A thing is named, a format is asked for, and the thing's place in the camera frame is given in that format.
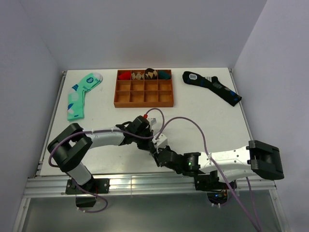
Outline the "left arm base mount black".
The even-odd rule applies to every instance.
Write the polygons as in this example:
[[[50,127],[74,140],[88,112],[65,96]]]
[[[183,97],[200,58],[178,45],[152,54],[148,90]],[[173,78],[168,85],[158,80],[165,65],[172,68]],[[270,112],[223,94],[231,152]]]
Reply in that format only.
[[[91,178],[84,185],[78,185],[74,179],[67,181],[65,190],[66,195],[75,195],[75,204],[78,210],[85,213],[98,213],[105,210],[108,201],[100,194],[109,193],[110,179],[108,178]],[[102,209],[91,210],[98,201],[105,203]]]

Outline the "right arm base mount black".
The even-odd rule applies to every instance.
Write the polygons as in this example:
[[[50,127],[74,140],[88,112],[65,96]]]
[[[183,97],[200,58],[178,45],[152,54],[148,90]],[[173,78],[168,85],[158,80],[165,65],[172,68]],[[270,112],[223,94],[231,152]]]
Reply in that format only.
[[[217,171],[209,174],[199,174],[194,177],[195,189],[207,193],[207,199],[213,206],[222,206],[229,200],[228,186],[224,182],[219,182]]]

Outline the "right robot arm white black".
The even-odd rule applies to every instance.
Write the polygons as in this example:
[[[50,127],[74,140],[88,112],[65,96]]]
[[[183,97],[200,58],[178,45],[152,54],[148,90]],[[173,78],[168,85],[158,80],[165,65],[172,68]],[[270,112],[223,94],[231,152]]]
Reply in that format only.
[[[265,180],[284,179],[280,150],[272,145],[251,140],[239,149],[214,152],[177,154],[166,139],[153,139],[151,155],[157,166],[194,178],[195,189],[220,190],[237,179],[259,176]]]

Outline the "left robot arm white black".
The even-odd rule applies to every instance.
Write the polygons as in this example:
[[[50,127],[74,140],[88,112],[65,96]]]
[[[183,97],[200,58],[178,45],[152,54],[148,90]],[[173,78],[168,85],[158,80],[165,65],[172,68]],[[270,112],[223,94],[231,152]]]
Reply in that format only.
[[[133,121],[117,124],[101,130],[84,130],[78,123],[66,127],[47,147],[55,166],[72,178],[73,184],[83,193],[95,192],[100,184],[83,165],[82,159],[87,151],[101,146],[129,145],[136,143],[140,150],[151,150],[150,142],[154,132],[152,125],[156,119],[138,116]]]

